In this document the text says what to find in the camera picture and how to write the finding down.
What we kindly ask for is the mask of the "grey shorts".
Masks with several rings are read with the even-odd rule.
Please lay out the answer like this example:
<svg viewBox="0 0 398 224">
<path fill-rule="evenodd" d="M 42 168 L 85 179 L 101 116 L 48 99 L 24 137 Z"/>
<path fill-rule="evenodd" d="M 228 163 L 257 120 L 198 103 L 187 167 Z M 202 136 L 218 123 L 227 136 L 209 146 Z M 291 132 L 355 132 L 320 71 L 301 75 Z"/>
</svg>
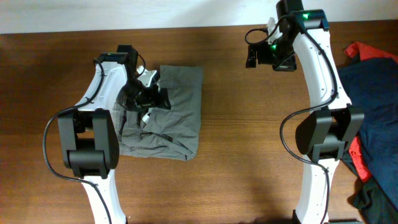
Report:
<svg viewBox="0 0 398 224">
<path fill-rule="evenodd" d="M 198 150 L 203 68 L 162 65 L 157 84 L 167 89 L 171 109 L 154 108 L 147 121 L 142 113 L 114 104 L 120 154 L 189 161 Z"/>
</svg>

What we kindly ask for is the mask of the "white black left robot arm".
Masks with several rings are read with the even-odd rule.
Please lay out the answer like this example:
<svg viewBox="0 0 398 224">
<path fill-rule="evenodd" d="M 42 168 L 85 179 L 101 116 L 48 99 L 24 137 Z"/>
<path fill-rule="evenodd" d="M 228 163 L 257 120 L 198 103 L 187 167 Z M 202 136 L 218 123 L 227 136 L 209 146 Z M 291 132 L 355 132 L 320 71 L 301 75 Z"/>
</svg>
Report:
<svg viewBox="0 0 398 224">
<path fill-rule="evenodd" d="M 112 109 L 118 105 L 148 113 L 171 108 L 167 89 L 156 83 L 157 72 L 137 66 L 141 58 L 131 45 L 100 54 L 81 100 L 56 115 L 63 163 L 73 172 L 71 180 L 85 188 L 95 223 L 127 223 L 115 181 L 119 142 Z"/>
</svg>

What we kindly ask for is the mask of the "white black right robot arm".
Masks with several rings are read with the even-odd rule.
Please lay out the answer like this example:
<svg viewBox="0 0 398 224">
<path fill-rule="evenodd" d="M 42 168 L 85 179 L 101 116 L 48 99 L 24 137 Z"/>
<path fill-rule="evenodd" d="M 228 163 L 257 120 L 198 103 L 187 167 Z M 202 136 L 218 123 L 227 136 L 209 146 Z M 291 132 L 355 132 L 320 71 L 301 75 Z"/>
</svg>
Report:
<svg viewBox="0 0 398 224">
<path fill-rule="evenodd" d="M 294 72 L 300 63 L 310 107 L 293 112 L 280 124 L 308 116 L 295 130 L 299 154 L 286 151 L 303 162 L 302 188 L 292 223 L 329 223 L 331 183 L 335 170 L 364 120 L 354 107 L 338 76 L 330 44 L 330 26 L 322 9 L 306 10 L 301 1 L 279 1 L 277 18 L 270 18 L 259 42 L 247 41 L 246 68 L 270 65 L 276 72 Z"/>
</svg>

